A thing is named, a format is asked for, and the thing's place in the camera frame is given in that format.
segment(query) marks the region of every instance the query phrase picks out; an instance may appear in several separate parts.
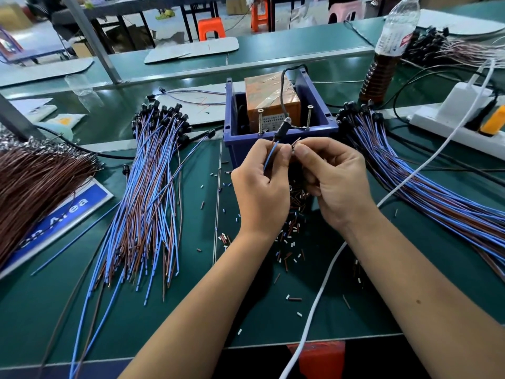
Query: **left hand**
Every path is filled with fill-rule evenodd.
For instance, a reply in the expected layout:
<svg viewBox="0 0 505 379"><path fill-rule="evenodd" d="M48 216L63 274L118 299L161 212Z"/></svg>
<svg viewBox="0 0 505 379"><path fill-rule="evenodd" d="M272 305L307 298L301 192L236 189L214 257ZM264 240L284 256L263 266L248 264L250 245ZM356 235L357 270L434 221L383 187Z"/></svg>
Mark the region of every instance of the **left hand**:
<svg viewBox="0 0 505 379"><path fill-rule="evenodd" d="M272 177L268 178L263 173L263 165L272 147L271 141L258 139L242 165L231 173L241 214L240 232L270 243L281 231L289 213L291 158L291 146L278 144L269 160Z"/></svg>

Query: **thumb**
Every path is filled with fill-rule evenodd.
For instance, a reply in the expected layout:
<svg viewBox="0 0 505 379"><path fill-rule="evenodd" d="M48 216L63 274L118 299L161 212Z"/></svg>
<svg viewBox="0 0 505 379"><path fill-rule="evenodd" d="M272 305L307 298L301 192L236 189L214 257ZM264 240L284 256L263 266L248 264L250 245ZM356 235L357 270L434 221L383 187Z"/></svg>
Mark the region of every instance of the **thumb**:
<svg viewBox="0 0 505 379"><path fill-rule="evenodd" d="M319 157L310 147L303 143L294 146L294 155L302 165L309 169L319 181L324 177L325 172L331 167L324 159Z"/></svg>
<svg viewBox="0 0 505 379"><path fill-rule="evenodd" d="M291 146L288 144L280 145L280 149L275 155L274 164L272 165L272 181L275 183L288 181L287 172L290 159Z"/></svg>

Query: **green workbench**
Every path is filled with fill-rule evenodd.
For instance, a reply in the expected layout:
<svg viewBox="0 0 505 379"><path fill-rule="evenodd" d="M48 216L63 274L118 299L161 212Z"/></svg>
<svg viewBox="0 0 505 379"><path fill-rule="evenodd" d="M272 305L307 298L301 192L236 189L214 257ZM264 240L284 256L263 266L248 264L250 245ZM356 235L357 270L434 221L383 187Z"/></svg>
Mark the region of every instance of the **green workbench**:
<svg viewBox="0 0 505 379"><path fill-rule="evenodd" d="M494 1L467 5L452 10L474 17L491 18L505 21L505 1ZM372 41L378 38L382 26L381 19L356 22L357 27ZM323 42L320 37L335 37ZM362 46L363 41L342 24L318 26L292 31L281 31L239 39L240 49L230 54L228 63L252 63L272 58L296 57L307 53L327 52L329 50L352 49ZM112 58L120 72L131 79L153 76L153 80L132 82L130 85L114 87L104 85L98 93L105 102L105 107L94 112L79 124L74 132L81 143L91 144L131 139L130 121L145 96L159 86L167 90L176 87L199 86L211 83L223 83L226 77L242 80L244 77L279 71L285 66L264 66L253 69L236 69L230 72L218 72L206 76L191 78L158 79L156 74L170 74L184 69L198 69L222 66L223 58L219 56L203 59L188 59L175 63L153 66L145 71L140 65L144 58L142 52L114 55ZM325 58L307 61L309 74L313 81L347 81L363 79L372 55L365 53L354 57ZM86 73L92 82L107 83L103 69L95 63ZM392 95L402 83L407 81L415 69L401 66L398 68L389 89ZM503 72L496 72L496 81L504 84ZM7 96L23 93L46 95L48 90L63 88L62 79L4 89ZM342 104L356 98L360 83L351 84L316 84L325 102ZM399 107L415 106L425 103L441 102L448 94L452 83L439 78L427 77L409 87L398 100ZM58 106L58 112L85 113L77 97L71 91L48 93L54 97L52 103ZM392 120L391 127L402 126ZM396 133L415 140L432 149L441 144L441 139L415 128L400 127ZM413 151L393 140L390 143L400 157L422 162L427 155ZM481 168L504 168L503 162L469 150L458 144L450 144L445 152L463 162ZM132 155L133 151L115 152L120 155ZM147 306L143 306L146 287L139 293L134 287L124 285L118 295L110 316L104 324L95 345L87 360L122 359L132 357L143 343L156 330L180 300L191 290L201 277L211 268L214 261L214 226L218 213L220 232L237 234L239 223L235 222L238 206L231 187L224 187L218 203L217 189L220 184L229 183L230 176L225 171L231 170L231 164L221 164L228 160L229 154L220 139L205 141L194 157L185 164L182 172L184 221L180 248L180 274L174 279L167 291L165 302L161 300L161 278L155 279ZM38 364L43 356L56 321L63 309L72 288L80 273L87 264L106 227L111 220L104 219L79 242L69 248L50 266L34 277L30 273L50 256L60 250L89 224L110 209L123 195L125 179L121 173L122 162L107 160L106 168L99 172L97 179L115 196L104 207L73 229L68 235L55 242L14 273L0 281L0 367L13 367ZM447 164L435 160L433 165ZM211 173L222 167L220 178ZM497 185L468 172L423 172L435 182L452 191L471 198L478 203L505 210L505 202ZM505 178L505 173L495 173ZM379 201L384 191L370 177L372 195ZM204 210L200 204L205 201ZM407 204L392 198L383 206L382 212L417 246L452 282L474 300L485 311L489 312L501 324L505 323L505 286L495 276L485 262L461 239L442 229L434 221L421 215ZM317 211L307 212L307 224L296 239L296 251L303 248L306 261L291 263L286 273L282 264L275 261L275 253L284 245L274 244L263 263L258 276L248 293L243 307L230 332L227 341L229 347L247 347L270 344L297 342L300 339L306 316L321 285L329 261L340 246L339 235L327 226ZM223 248L217 244L218 258ZM325 293L319 303L312 321L309 340L335 340L361 338L399 333L400 329L389 313L386 305L377 294L370 281L361 272L363 285L357 283L352 264L354 258L350 250L345 250L335 264L328 281ZM273 285L278 273L281 277ZM66 318L59 334L56 346L49 358L50 363L69 362L72 355L75 334L87 288L88 280ZM112 291L106 288L99 317L108 304ZM287 294L303 298L302 302L287 302ZM342 294L348 300L349 310L342 300ZM84 331L92 317L97 295L92 296L86 317ZM304 315L299 318L296 313ZM242 328L240 336L236 331Z"/></svg>

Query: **hand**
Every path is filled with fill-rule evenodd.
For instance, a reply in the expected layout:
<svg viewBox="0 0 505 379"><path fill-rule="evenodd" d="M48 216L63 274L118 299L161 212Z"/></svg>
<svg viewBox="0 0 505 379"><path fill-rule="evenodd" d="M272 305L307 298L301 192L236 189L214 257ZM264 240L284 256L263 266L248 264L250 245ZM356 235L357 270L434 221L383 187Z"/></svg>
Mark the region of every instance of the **hand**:
<svg viewBox="0 0 505 379"><path fill-rule="evenodd" d="M270 243L281 231L289 213L287 172L291 158L291 146L278 144L269 160L272 177L268 178L263 173L263 165L272 146L271 141L257 140L242 165L231 173L241 214L240 232L254 234Z"/></svg>
<svg viewBox="0 0 505 379"><path fill-rule="evenodd" d="M330 138L313 137L297 142L294 155L304 167L307 192L318 198L323 218L335 230L342 233L375 208L360 152Z"/></svg>

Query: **blue plastic box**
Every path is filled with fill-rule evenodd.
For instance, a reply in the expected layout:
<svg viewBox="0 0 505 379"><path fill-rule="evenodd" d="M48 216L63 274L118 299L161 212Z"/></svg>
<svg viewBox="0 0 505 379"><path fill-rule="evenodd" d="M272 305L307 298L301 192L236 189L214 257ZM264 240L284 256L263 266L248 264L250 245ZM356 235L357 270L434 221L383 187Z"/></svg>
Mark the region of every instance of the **blue plastic box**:
<svg viewBox="0 0 505 379"><path fill-rule="evenodd" d="M337 122L314 87L309 75L304 69L298 69L293 71L293 73L289 73L290 79L293 79L293 74L295 75L294 89L301 102L300 122L302 125L306 124L307 106L312 105L314 108L312 109L311 124L309 129L289 129L280 142L293 143L300 137L327 137L330 133L336 133L338 131ZM231 78L228 78L226 80L226 110L223 140L230 151L233 168L241 165L249 149L257 139L264 138L271 141L275 134L275 132L266 132L262 135L258 133L238 134L237 100L238 104L245 104L245 93L235 93L233 82Z"/></svg>

